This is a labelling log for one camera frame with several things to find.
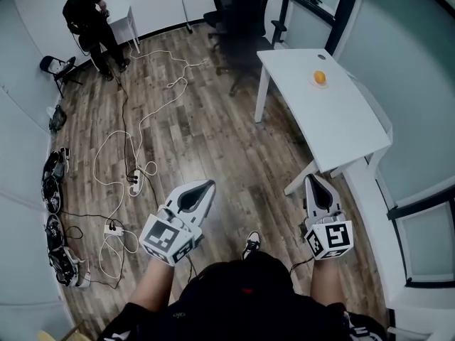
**black bag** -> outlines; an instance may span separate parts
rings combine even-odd
[[[56,134],[66,122],[66,114],[61,108],[60,105],[55,107],[54,115],[52,119],[49,121],[49,130],[52,134]]]

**black pants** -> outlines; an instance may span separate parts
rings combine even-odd
[[[97,43],[92,49],[90,49],[90,55],[92,56],[93,62],[97,66],[100,73],[106,75],[109,73],[109,68],[106,65],[105,59],[101,55],[100,43],[108,50],[112,58],[115,59],[115,62],[120,66],[124,62],[123,53],[120,47],[117,45],[115,40],[114,33],[112,32],[111,27],[107,23],[103,23],[97,27],[94,32],[94,38],[97,40]]]

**black cable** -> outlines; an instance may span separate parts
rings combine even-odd
[[[313,260],[313,259],[314,259],[314,258],[311,257],[310,259],[305,260],[305,261],[302,261],[301,263],[296,263],[296,264],[294,264],[293,266],[291,266],[291,270],[289,270],[289,275],[291,275],[292,271],[293,271],[296,267],[298,267],[298,266],[300,266],[300,265],[302,265],[302,264],[306,264],[306,263],[308,263],[309,261],[311,261],[311,260]]]
[[[195,266],[194,266],[193,262],[191,261],[191,258],[190,258],[190,256],[188,254],[186,255],[186,258],[190,262],[190,276],[188,277],[188,281],[187,281],[187,283],[190,283],[191,276],[193,275],[193,270],[194,270],[194,275],[195,276],[198,276],[198,272],[196,271],[196,268],[195,268]]]
[[[74,41],[76,42],[77,46],[79,47],[80,51],[82,52],[82,54],[85,56],[85,57],[88,57],[90,55],[90,53],[88,54],[85,54],[84,51],[82,50],[82,48],[80,47],[79,43],[77,42],[76,38],[74,37],[74,34],[71,33],[71,35],[73,36],[73,39]]]
[[[125,90],[123,87],[122,81],[120,81],[120,78],[117,77],[114,73],[114,70],[112,69],[112,66],[109,62],[109,58],[106,58],[107,65],[109,66],[109,70],[111,71],[111,74],[115,77],[115,80],[117,81],[117,84],[120,86],[120,88],[123,90],[125,93],[125,99],[123,100],[122,104],[122,122],[123,122],[123,131],[126,133],[127,132],[127,123],[125,122],[125,105],[127,104],[129,100],[129,95],[128,92]],[[124,164],[125,164],[125,175],[127,177],[127,182],[128,183],[133,183],[134,182],[134,176],[131,176],[129,172],[128,173],[128,165],[127,165],[127,135],[124,135],[124,142],[123,142],[123,159],[124,159]]]
[[[79,236],[79,237],[68,236],[68,231],[70,231],[70,229],[72,229],[72,228],[78,229],[78,230],[79,230],[79,232],[80,232],[80,236]],[[78,227],[78,226],[69,226],[69,227],[65,230],[65,233],[66,233],[66,237],[67,237],[68,239],[76,239],[76,240],[78,240],[78,239],[82,239],[82,238],[84,237],[84,233],[82,232],[82,230],[81,230],[80,227]]]
[[[103,215],[91,215],[91,214],[79,215],[79,214],[75,214],[75,213],[71,213],[71,212],[66,212],[66,211],[63,211],[63,210],[61,210],[61,212],[65,213],[67,215],[76,216],[76,217],[102,217],[102,218],[104,218],[106,220],[110,220],[111,223],[117,221],[120,224],[120,226],[122,226],[123,229],[125,229],[125,226],[123,225],[122,221],[120,221],[118,219],[109,218],[109,217],[106,217],[106,216],[103,216]],[[121,262],[122,265],[120,266],[120,277],[119,277],[119,280],[117,281],[117,283],[115,284],[115,286],[113,286],[111,284],[108,284],[108,283],[105,283],[105,282],[102,282],[102,281],[93,281],[92,279],[89,280],[89,279],[86,279],[86,278],[84,278],[84,279],[86,281],[89,281],[90,283],[100,283],[100,284],[103,284],[105,286],[109,286],[110,288],[116,290],[117,287],[119,286],[120,281],[122,280],[123,264],[124,264],[124,259],[125,259],[125,248],[126,247],[127,247],[127,232],[123,231],[123,248],[122,248],[122,262]]]

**extension cord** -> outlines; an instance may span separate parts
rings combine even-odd
[[[180,97],[185,93],[186,91],[186,88],[188,86],[188,81],[187,79],[185,78],[185,71],[186,71],[186,68],[188,67],[198,67],[200,65],[203,65],[204,63],[208,62],[208,59],[203,59],[200,63],[198,64],[189,64],[188,61],[186,60],[181,60],[181,59],[178,59],[178,58],[174,58],[172,56],[172,52],[169,51],[169,50],[155,50],[154,52],[151,52],[149,54],[146,54],[146,55],[141,55],[140,57],[133,57],[132,56],[132,51],[133,51],[133,48],[131,47],[131,44],[129,44],[129,47],[130,47],[130,51],[129,51],[129,56],[135,60],[139,59],[139,58],[145,58],[149,55],[152,55],[154,53],[168,53],[170,56],[171,56],[171,59],[172,60],[177,60],[177,61],[180,61],[180,62],[184,62],[186,65],[183,67],[183,74],[182,76],[180,76],[179,78],[177,78],[177,80],[175,80],[174,82],[172,83],[169,83],[167,84],[167,88],[172,88],[177,82],[179,82],[180,80],[183,80],[185,82],[185,87],[183,88],[183,91],[175,98],[175,99],[172,99],[171,101],[165,103],[164,105],[162,105],[161,107],[159,107],[157,110],[155,110],[154,112],[151,112],[150,114],[146,115],[140,122],[139,122],[139,135],[140,135],[140,142],[139,142],[139,146],[137,148],[137,150],[134,149],[134,144],[133,144],[133,140],[132,140],[132,135],[124,130],[116,130],[114,131],[113,133],[111,133],[106,139],[105,141],[103,142],[103,144],[100,146],[100,148],[98,149],[98,152],[96,153],[95,155],[95,159],[93,160],[93,167],[92,167],[92,175],[93,175],[93,178],[98,182],[100,183],[101,185],[114,185],[114,184],[120,184],[122,186],[122,197],[120,198],[120,202],[118,204],[118,206],[115,208],[115,210],[109,215],[108,219],[110,219],[114,213],[117,212],[117,210],[120,208],[120,206],[122,205],[123,203],[123,199],[124,199],[124,194],[125,194],[125,184],[123,182],[120,182],[120,181],[113,181],[113,182],[109,182],[109,183],[104,183],[102,182],[101,180],[99,180],[97,178],[97,176],[95,175],[95,165],[96,165],[96,161],[97,161],[97,158],[100,154],[100,151],[101,149],[103,148],[103,146],[107,143],[107,141],[109,140],[109,138],[113,135],[115,135],[116,133],[123,133],[127,136],[127,138],[129,139],[130,143],[131,143],[131,148],[132,148],[132,153],[133,153],[133,156],[134,156],[134,165],[135,165],[135,171],[134,171],[134,177],[137,177],[134,179],[135,183],[131,186],[129,186],[129,189],[128,189],[128,194],[131,196],[131,197],[136,197],[139,195],[139,193],[142,191],[142,188],[144,187],[144,177],[146,175],[150,175],[150,176],[153,176],[153,175],[156,175],[158,173],[158,166],[157,164],[154,162],[154,161],[149,161],[146,163],[146,165],[142,168],[139,164],[138,164],[138,157],[139,157],[139,152],[141,150],[141,147],[142,147],[142,144],[143,144],[143,141],[144,141],[144,138],[142,136],[142,130],[141,130],[141,124],[144,120],[148,119],[151,115],[154,115],[156,114],[158,111],[160,111],[161,109],[163,109],[164,107],[168,106],[169,104],[177,101],[178,99],[180,99]],[[119,85],[121,85],[121,82],[117,79],[117,76],[114,75],[116,80],[117,80],[117,83]],[[149,173],[147,172],[147,167],[149,166],[149,164],[154,164],[155,166],[155,171],[153,173]],[[106,223],[105,223],[105,233],[103,234],[103,243],[102,243],[102,246],[100,248],[100,253],[98,255],[98,262],[99,262],[99,265],[100,265],[100,270],[106,275],[106,276],[109,276],[110,278],[113,278],[113,279],[119,279],[121,276],[122,276],[122,268],[123,268],[123,263],[124,263],[124,259],[120,256],[120,254],[118,253],[118,251],[116,251],[108,242],[107,240],[110,238],[110,237],[116,237],[118,238],[118,240],[122,243],[124,249],[129,252],[130,254],[135,254],[138,249],[139,249],[139,240],[137,239],[137,236],[131,232],[131,231],[128,231],[128,230],[124,230],[122,229],[122,233],[121,234],[118,234],[117,231],[116,233],[111,233],[112,230],[109,230],[109,225],[107,225],[107,221],[106,220]],[[129,250],[125,244],[123,243],[122,239],[120,238],[122,235],[124,235],[125,232],[129,232],[130,234],[132,234],[135,238],[136,238],[136,244],[137,244],[137,247],[134,251],[131,251]],[[101,263],[101,253],[102,253],[102,249],[104,247],[104,245],[107,245],[116,255],[117,257],[119,258],[120,260],[120,264],[121,264],[121,270],[120,270],[120,273],[116,276],[113,276],[111,274],[108,274],[103,268],[102,268],[102,263]]]
[[[123,236],[124,229],[121,226],[115,226],[113,229],[110,229],[110,225],[105,225],[105,234],[114,235],[114,236]]]
[[[136,169],[134,171],[134,184],[132,187],[133,187],[133,192],[136,193],[137,195],[141,191],[142,181],[143,181],[143,178],[141,178],[141,171]]]

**white cable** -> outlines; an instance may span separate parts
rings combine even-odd
[[[123,247],[125,248],[125,250],[126,250],[127,252],[129,252],[130,254],[135,254],[135,253],[137,253],[137,251],[139,250],[139,240],[137,239],[136,234],[133,233],[133,232],[131,232],[131,231],[126,230],[125,228],[123,229],[123,231],[130,233],[130,234],[133,235],[134,238],[136,239],[136,249],[135,249],[135,250],[129,250],[129,249],[127,248],[126,244],[125,244],[125,243],[122,241],[122,239],[120,238],[120,236],[118,236],[118,235],[107,235],[107,236],[105,236],[105,235],[103,234],[104,241],[103,241],[103,243],[102,243],[102,245],[101,245],[101,247],[100,247],[100,253],[99,253],[99,255],[98,255],[98,262],[99,262],[101,271],[102,271],[105,275],[109,276],[109,277],[112,278],[112,279],[118,279],[118,278],[120,278],[120,276],[122,276],[122,272],[120,272],[118,276],[112,276],[112,275],[108,274],[108,273],[102,268],[102,264],[101,264],[101,252],[102,252],[102,248],[105,247],[105,244],[106,244],[106,245],[107,245],[107,246],[108,246],[108,247],[109,247],[109,248],[110,248],[118,257],[119,257],[119,260],[120,260],[120,269],[122,269],[122,267],[123,267],[123,261],[124,261],[124,260],[123,260],[123,258],[120,256],[120,254],[118,253],[118,251],[117,251],[116,249],[114,249],[114,248],[111,246],[111,244],[110,244],[109,242],[107,242],[107,239],[109,239],[110,237],[116,237],[116,238],[118,238],[118,240],[120,241],[120,243],[122,244],[122,246],[123,246]]]
[[[120,199],[120,202],[119,202],[118,206],[115,208],[115,210],[109,215],[108,219],[110,219],[110,218],[113,216],[113,214],[116,213],[117,210],[118,210],[118,209],[120,208],[120,206],[122,205],[123,199],[124,199],[124,195],[125,195],[125,186],[124,186],[124,183],[119,182],[119,181],[114,181],[114,182],[109,182],[109,183],[102,182],[102,181],[101,181],[100,179],[98,179],[97,176],[95,175],[95,164],[96,164],[96,162],[97,162],[97,159],[98,159],[98,156],[99,156],[99,154],[100,154],[101,149],[102,149],[103,146],[107,143],[107,141],[109,140],[109,138],[110,138],[111,136],[113,136],[114,134],[117,134],[117,133],[124,133],[125,135],[127,135],[128,139],[129,139],[129,142],[131,143],[131,148],[132,148],[132,150],[133,150],[134,164],[135,164],[135,166],[136,166],[136,169],[137,169],[137,170],[140,170],[140,171],[142,172],[142,175],[143,175],[141,187],[140,187],[139,191],[138,191],[136,194],[133,195],[133,194],[131,194],[131,192],[130,192],[130,190],[131,190],[131,188],[132,188],[132,185],[131,185],[131,186],[129,187],[129,189],[128,189],[128,194],[129,194],[131,197],[137,197],[137,196],[139,195],[139,193],[142,191],[142,188],[144,187],[145,177],[146,177],[147,175],[153,176],[153,175],[156,175],[156,174],[158,173],[158,166],[157,166],[157,164],[156,164],[154,161],[148,161],[148,162],[146,163],[146,165],[145,165],[143,168],[142,168],[142,167],[139,165],[139,163],[138,163],[139,151],[141,150],[141,146],[142,146],[142,143],[143,143],[143,141],[144,141],[144,138],[143,138],[143,136],[142,136],[142,131],[141,131],[141,124],[142,124],[142,122],[143,122],[145,119],[148,119],[151,115],[154,115],[154,114],[156,114],[157,112],[159,112],[159,111],[160,111],[161,109],[163,109],[164,107],[166,107],[166,106],[168,106],[169,104],[171,104],[171,103],[177,101],[177,100],[183,95],[183,93],[185,92],[185,90],[186,90],[186,88],[187,88],[187,86],[188,86],[188,81],[187,81],[187,79],[185,78],[185,71],[186,71],[186,68],[187,68],[187,67],[198,67],[198,66],[203,65],[203,64],[205,64],[205,63],[208,62],[208,59],[206,58],[206,59],[201,60],[201,62],[198,63],[198,64],[190,64],[190,63],[188,63],[187,60],[181,60],[181,59],[178,59],[178,58],[174,58],[174,57],[172,56],[172,52],[171,52],[170,50],[155,50],[155,51],[153,51],[153,52],[151,52],[151,53],[149,53],[149,54],[141,55],[141,56],[139,56],[139,57],[134,57],[134,56],[132,55],[133,48],[131,47],[131,44],[130,44],[129,42],[128,42],[128,44],[129,44],[129,48],[130,48],[129,56],[130,56],[131,58],[135,59],[135,60],[138,60],[138,59],[140,59],[140,58],[148,57],[149,55],[152,55],[152,54],[154,54],[154,53],[169,53],[169,55],[171,56],[171,59],[172,59],[172,60],[177,60],[177,61],[179,61],[179,62],[184,62],[186,65],[185,65],[185,67],[183,67],[182,76],[180,76],[179,78],[177,78],[177,80],[175,80],[174,82],[168,83],[166,87],[167,87],[167,88],[172,88],[172,87],[173,87],[178,81],[180,81],[180,80],[185,81],[185,87],[183,88],[183,91],[180,93],[179,96],[177,96],[175,99],[172,99],[171,101],[167,102],[167,103],[164,104],[163,106],[159,107],[156,111],[151,112],[150,114],[146,115],[146,116],[139,122],[139,135],[140,135],[140,137],[141,137],[141,141],[139,142],[139,146],[138,146],[138,148],[137,148],[136,151],[134,150],[134,144],[133,144],[133,140],[132,140],[132,135],[131,135],[130,133],[124,131],[124,130],[116,130],[116,131],[114,131],[113,133],[109,134],[109,136],[106,138],[105,142],[104,142],[104,143],[100,146],[100,148],[98,149],[98,152],[97,152],[97,154],[96,154],[96,156],[95,156],[95,159],[93,160],[93,171],[92,171],[93,178],[94,178],[98,183],[100,183],[101,185],[106,185],[106,186],[108,186],[108,185],[120,184],[120,185],[122,186],[122,198]],[[153,165],[155,166],[155,171],[154,171],[153,173],[147,172],[147,167],[148,167],[150,164],[153,164]],[[106,273],[106,271],[102,268],[102,265],[101,265],[101,251],[102,251],[103,247],[105,246],[105,244],[107,244],[107,246],[108,246],[112,251],[114,251],[114,253],[119,257],[120,265],[121,265],[121,266],[122,266],[124,260],[122,259],[122,257],[120,256],[120,254],[117,252],[117,250],[115,250],[115,249],[107,242],[107,239],[109,239],[110,237],[117,237],[117,238],[120,240],[120,242],[122,243],[122,245],[124,246],[125,250],[127,250],[130,254],[135,254],[135,253],[138,251],[138,249],[139,249],[139,240],[137,239],[137,236],[136,236],[133,232],[131,232],[131,231],[127,231],[127,230],[125,230],[125,229],[124,229],[124,231],[125,231],[125,232],[129,232],[130,234],[132,234],[132,235],[136,238],[136,242],[137,242],[137,248],[136,248],[136,250],[130,251],[130,250],[123,244],[123,242],[122,242],[122,240],[120,239],[119,236],[117,236],[117,235],[108,235],[107,237],[105,237],[105,235],[104,235],[104,233],[103,233],[103,243],[102,243],[102,246],[101,246],[101,248],[100,248],[100,253],[99,253],[99,256],[98,256],[98,260],[99,260],[99,263],[100,263],[100,269],[101,269],[101,271],[102,271],[106,276],[109,276],[110,278],[113,278],[113,279],[118,279],[118,278],[120,278],[120,276],[122,276],[122,274],[120,273],[118,276],[112,276],[112,275]]]

